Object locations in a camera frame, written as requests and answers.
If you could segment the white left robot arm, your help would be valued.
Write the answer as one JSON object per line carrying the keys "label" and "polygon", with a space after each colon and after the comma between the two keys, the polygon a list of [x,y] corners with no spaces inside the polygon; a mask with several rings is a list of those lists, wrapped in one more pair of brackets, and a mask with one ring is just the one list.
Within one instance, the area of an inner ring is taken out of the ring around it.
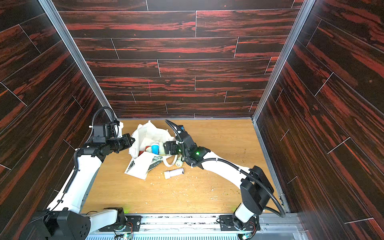
{"label": "white left robot arm", "polygon": [[115,139],[95,137],[76,150],[71,176],[48,209],[33,215],[19,238],[27,240],[35,234],[39,240],[85,240],[90,233],[102,228],[124,230],[127,219],[123,208],[107,208],[90,216],[80,212],[86,193],[106,156],[129,149],[134,142],[129,134]]}

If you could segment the white floral tote bag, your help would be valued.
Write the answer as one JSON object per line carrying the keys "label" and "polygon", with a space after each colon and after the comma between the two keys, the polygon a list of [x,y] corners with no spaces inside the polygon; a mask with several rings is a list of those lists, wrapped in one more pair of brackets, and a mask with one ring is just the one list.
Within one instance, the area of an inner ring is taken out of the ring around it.
{"label": "white floral tote bag", "polygon": [[149,171],[164,163],[166,167],[172,167],[178,160],[177,154],[166,150],[165,143],[175,140],[169,131],[157,128],[151,121],[138,125],[133,132],[135,139],[129,148],[132,159],[125,170],[126,175],[145,180]]}

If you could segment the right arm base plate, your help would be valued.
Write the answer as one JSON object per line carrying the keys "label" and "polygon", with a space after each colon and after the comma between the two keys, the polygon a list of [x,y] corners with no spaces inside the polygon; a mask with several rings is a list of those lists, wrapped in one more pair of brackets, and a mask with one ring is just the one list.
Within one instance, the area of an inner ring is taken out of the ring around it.
{"label": "right arm base plate", "polygon": [[259,218],[252,216],[246,223],[235,217],[235,215],[220,215],[217,223],[220,225],[221,231],[252,231],[257,232],[261,229]]}

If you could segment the blue flashlight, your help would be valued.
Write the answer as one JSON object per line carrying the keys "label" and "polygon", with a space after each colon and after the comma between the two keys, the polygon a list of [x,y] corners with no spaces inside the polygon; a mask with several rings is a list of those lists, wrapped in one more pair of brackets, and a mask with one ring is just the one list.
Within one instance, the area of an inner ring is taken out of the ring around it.
{"label": "blue flashlight", "polygon": [[151,150],[153,154],[159,155],[159,149],[160,149],[159,143],[154,143],[151,145]]}

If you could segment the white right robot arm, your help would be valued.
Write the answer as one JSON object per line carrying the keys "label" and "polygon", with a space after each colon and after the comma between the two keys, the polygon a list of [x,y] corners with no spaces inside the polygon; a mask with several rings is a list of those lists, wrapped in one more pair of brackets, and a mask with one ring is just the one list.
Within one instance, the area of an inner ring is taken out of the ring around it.
{"label": "white right robot arm", "polygon": [[239,190],[242,202],[230,217],[228,227],[244,231],[251,219],[257,219],[266,209],[269,201],[278,206],[274,189],[263,170],[257,166],[246,168],[219,157],[210,149],[199,147],[186,132],[177,133],[174,141],[164,145],[165,153],[182,156],[182,161],[192,168],[201,168],[219,175]]}

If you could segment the pale green flashlight bottom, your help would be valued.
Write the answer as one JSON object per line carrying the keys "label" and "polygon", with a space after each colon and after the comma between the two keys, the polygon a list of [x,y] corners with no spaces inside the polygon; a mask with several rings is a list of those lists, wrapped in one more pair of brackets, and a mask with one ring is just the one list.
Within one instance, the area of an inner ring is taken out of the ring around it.
{"label": "pale green flashlight bottom", "polygon": [[159,143],[159,155],[160,156],[165,156],[166,155],[164,143]]}

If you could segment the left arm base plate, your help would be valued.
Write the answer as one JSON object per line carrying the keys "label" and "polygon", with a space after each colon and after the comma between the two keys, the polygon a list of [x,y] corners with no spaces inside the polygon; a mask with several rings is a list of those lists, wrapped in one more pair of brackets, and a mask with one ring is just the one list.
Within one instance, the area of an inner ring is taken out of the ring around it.
{"label": "left arm base plate", "polygon": [[141,221],[142,221],[142,216],[140,215],[125,215],[125,217],[121,221],[118,221],[113,225],[103,227],[99,230],[99,232],[135,233],[140,230]]}

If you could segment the pale green flashlight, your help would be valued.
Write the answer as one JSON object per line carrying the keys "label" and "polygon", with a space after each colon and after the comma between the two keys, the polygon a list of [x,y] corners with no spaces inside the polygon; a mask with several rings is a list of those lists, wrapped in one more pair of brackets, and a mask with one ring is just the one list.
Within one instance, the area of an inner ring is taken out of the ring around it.
{"label": "pale green flashlight", "polygon": [[176,162],[175,162],[175,165],[178,167],[178,168],[181,168],[183,166],[183,156],[178,156]]}
{"label": "pale green flashlight", "polygon": [[159,143],[159,155],[160,156],[165,156],[166,155],[164,143]]}

